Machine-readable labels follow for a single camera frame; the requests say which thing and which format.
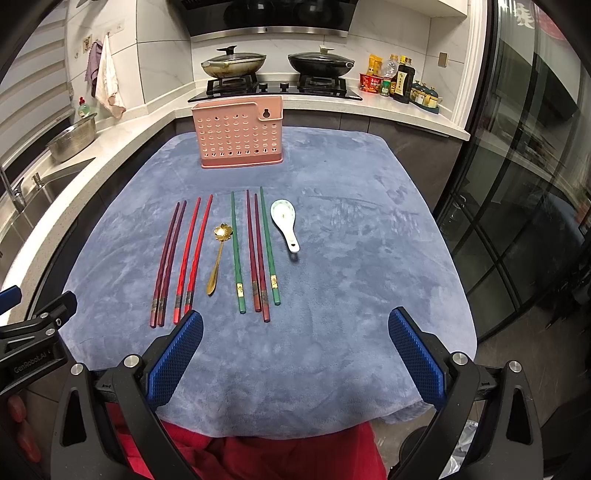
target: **gold flower spoon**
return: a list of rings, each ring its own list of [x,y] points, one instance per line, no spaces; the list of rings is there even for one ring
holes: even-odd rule
[[[220,240],[220,250],[217,252],[216,264],[213,267],[212,274],[209,276],[209,281],[207,282],[207,295],[211,295],[213,291],[216,289],[217,271],[219,269],[220,259],[222,257],[223,243],[226,240],[230,240],[230,237],[232,236],[232,227],[223,223],[219,227],[217,227],[213,231],[213,233],[215,233],[216,238]]]

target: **red chopstick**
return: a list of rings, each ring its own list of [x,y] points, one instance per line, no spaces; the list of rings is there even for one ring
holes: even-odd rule
[[[154,288],[154,297],[152,298],[152,310],[150,310],[150,326],[156,328],[156,310],[158,309],[158,300],[160,298],[160,285],[162,285],[162,274],[164,273],[164,263],[166,262],[166,254],[168,253],[168,245],[170,243],[170,236],[173,234],[174,221],[177,219],[178,207],[180,203],[174,208],[173,218],[170,220],[166,240],[164,241],[164,248],[162,250],[162,257],[160,257],[160,266],[158,274],[156,275],[156,286]]]
[[[174,315],[173,323],[176,325],[181,318],[181,305],[183,303],[184,279],[187,275],[187,263],[189,261],[189,252],[191,250],[191,241],[193,240],[193,230],[195,230],[195,220],[197,220],[197,213],[199,205],[201,204],[201,197],[195,203],[195,210],[193,211],[193,218],[191,218],[191,225],[187,233],[187,242],[185,243],[185,250],[183,252],[183,263],[181,263],[181,273],[178,275],[177,298],[174,301]]]
[[[166,272],[164,273],[162,292],[160,292],[160,302],[158,304],[158,310],[156,312],[156,323],[159,327],[164,326],[164,316],[166,315],[166,299],[168,297],[168,286],[170,285],[170,275],[173,272],[174,251],[177,249],[178,233],[181,229],[181,223],[183,223],[183,214],[186,206],[187,200],[183,202],[183,206],[181,207],[181,213],[178,216],[177,226],[174,229],[173,243],[170,245],[170,250],[168,251]]]
[[[265,322],[271,321],[269,313],[269,297],[267,295],[267,281],[265,279],[265,264],[262,259],[262,242],[261,242],[261,223],[258,217],[258,201],[255,193],[255,222],[256,222],[256,249],[258,251],[259,261],[259,281],[261,282],[261,303],[262,303],[262,319]]]
[[[199,237],[197,238],[197,246],[195,247],[195,255],[193,257],[193,265],[191,266],[191,274],[189,275],[189,286],[187,287],[187,297],[185,298],[185,313],[193,307],[193,296],[195,294],[195,279],[197,278],[197,268],[199,266],[199,255],[201,254],[201,246],[203,245],[203,237],[205,236],[205,226],[209,217],[209,209],[212,206],[213,195],[209,196],[207,206],[205,207],[205,214],[201,221],[201,230],[199,230]]]
[[[261,293],[259,292],[258,278],[256,277],[255,242],[252,239],[251,198],[248,190],[246,191],[246,217],[248,218],[248,250],[251,254],[252,297],[255,304],[255,312],[260,312],[262,310]]]

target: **lid handle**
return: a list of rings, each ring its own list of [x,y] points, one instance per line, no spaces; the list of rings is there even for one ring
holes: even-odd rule
[[[328,53],[331,50],[334,50],[333,48],[327,47],[326,45],[321,45],[320,46],[320,53]]]
[[[216,48],[217,51],[224,51],[226,52],[226,55],[234,55],[234,48],[236,48],[238,45],[231,45],[229,47],[226,48]]]

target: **white towel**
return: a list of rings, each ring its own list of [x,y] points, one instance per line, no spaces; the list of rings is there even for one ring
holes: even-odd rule
[[[117,82],[108,35],[105,35],[103,51],[100,54],[99,75],[96,81],[96,99],[117,119],[121,118],[127,110],[119,94],[119,82]]]

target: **pink utensil holder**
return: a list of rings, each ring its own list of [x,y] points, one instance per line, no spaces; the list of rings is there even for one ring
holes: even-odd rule
[[[203,168],[269,165],[283,160],[281,95],[203,100],[191,111]]]

